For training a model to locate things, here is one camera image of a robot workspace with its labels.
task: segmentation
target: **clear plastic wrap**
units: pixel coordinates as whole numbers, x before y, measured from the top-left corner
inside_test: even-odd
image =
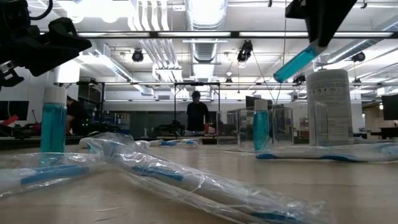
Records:
[[[355,144],[349,146],[290,146],[262,151],[257,159],[328,159],[344,162],[398,161],[397,143]]]
[[[328,222],[324,203],[312,205],[168,161],[138,146],[130,136],[104,133],[88,143],[146,189],[236,223]]]
[[[198,147],[203,145],[200,138],[196,139],[176,139],[171,141],[155,140],[149,142],[150,146],[172,146],[172,147]]]
[[[97,154],[32,153],[0,156],[0,199],[104,169]]]

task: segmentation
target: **air duct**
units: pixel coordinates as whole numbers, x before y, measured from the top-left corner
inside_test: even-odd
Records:
[[[381,31],[390,31],[396,32],[398,31],[398,16],[394,16],[386,22],[383,22],[381,25],[377,26],[374,30]],[[322,65],[328,65],[331,63],[340,62],[346,58],[354,56],[363,50],[381,42],[383,39],[370,39],[370,40],[354,40],[343,48],[337,50],[336,52],[330,54],[325,62],[321,62]]]
[[[222,30],[226,20],[227,5],[227,0],[185,0],[188,29]],[[218,44],[195,43],[191,44],[191,50],[194,63],[211,63],[216,57]],[[210,77],[213,71],[214,65],[193,66],[193,73],[199,77]]]

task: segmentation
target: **ceiling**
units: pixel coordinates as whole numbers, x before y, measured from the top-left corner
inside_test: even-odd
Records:
[[[237,1],[229,0],[226,12],[225,30],[261,30],[261,31],[306,31],[304,21],[297,19],[286,19],[285,1],[273,0],[272,7],[267,7],[267,1]],[[358,2],[350,11],[339,31],[380,31],[380,24],[390,19],[394,15],[398,15],[398,1],[367,1],[368,7],[361,9],[361,2]],[[46,1],[28,0],[29,10],[32,15],[40,14]],[[37,21],[40,29],[45,30],[49,21],[60,16],[68,16],[64,9],[71,1],[58,0],[54,4],[51,15],[41,21]],[[127,24],[129,15],[129,1],[113,1],[113,7],[107,12],[116,12],[120,18],[114,23],[107,23],[99,17],[85,17],[80,23],[75,24],[79,32],[94,31],[130,31]],[[167,1],[168,5],[168,23],[171,30],[186,30],[187,23],[185,17],[185,7],[183,0]],[[192,58],[189,44],[184,44],[182,39],[174,39],[173,45],[175,54],[178,58],[180,66],[182,66],[182,77],[185,80],[193,78]],[[352,39],[332,39],[328,48],[323,54],[330,54],[338,49],[350,44]],[[96,48],[102,51],[104,44],[111,49],[111,59],[122,66],[125,71],[129,72],[134,79],[141,82],[154,82],[152,74],[152,61],[144,52],[144,61],[133,63],[131,56],[136,48],[142,48],[137,39],[97,39],[93,40]],[[246,67],[239,68],[236,63],[236,52],[242,46],[243,39],[228,39],[228,43],[220,44],[218,49],[213,78],[211,81],[219,80],[224,82],[226,72],[232,73],[234,82],[262,82],[270,80],[272,74],[279,69],[284,63],[288,62],[297,53],[308,46],[307,39],[253,39],[254,54],[249,58]],[[376,72],[386,66],[397,63],[398,58],[398,39],[388,39],[373,45],[363,51],[366,55],[364,62],[354,64],[353,62],[339,62],[328,68],[343,68],[349,72],[351,80],[360,75]],[[115,82],[115,74],[100,61],[81,58],[81,76],[94,77],[97,80],[106,82]],[[303,72],[305,74],[313,72],[312,63],[308,64]],[[378,74],[367,82],[383,82],[387,80],[393,82],[394,78],[398,79],[398,69]],[[362,88],[363,90],[372,90],[374,87]]]

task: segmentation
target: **desk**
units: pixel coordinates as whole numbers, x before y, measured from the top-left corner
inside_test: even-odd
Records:
[[[75,146],[68,151],[85,152]],[[37,149],[21,149],[34,152]],[[2,151],[15,154],[21,151]],[[153,148],[167,159],[299,199],[326,200],[333,223],[397,223],[398,163],[256,161],[217,150]],[[0,200],[0,223],[231,223],[148,192],[118,170],[109,170]]]
[[[379,128],[381,130],[381,139],[398,137],[398,127]]]

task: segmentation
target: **cylindrical container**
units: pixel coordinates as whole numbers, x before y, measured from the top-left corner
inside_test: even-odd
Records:
[[[256,152],[263,151],[269,140],[268,101],[254,101],[253,141]]]
[[[44,91],[40,152],[64,152],[67,119],[67,90],[46,87]]]
[[[320,70],[306,77],[310,145],[317,144],[315,102],[328,107],[328,146],[352,144],[353,122],[348,73],[343,69]]]

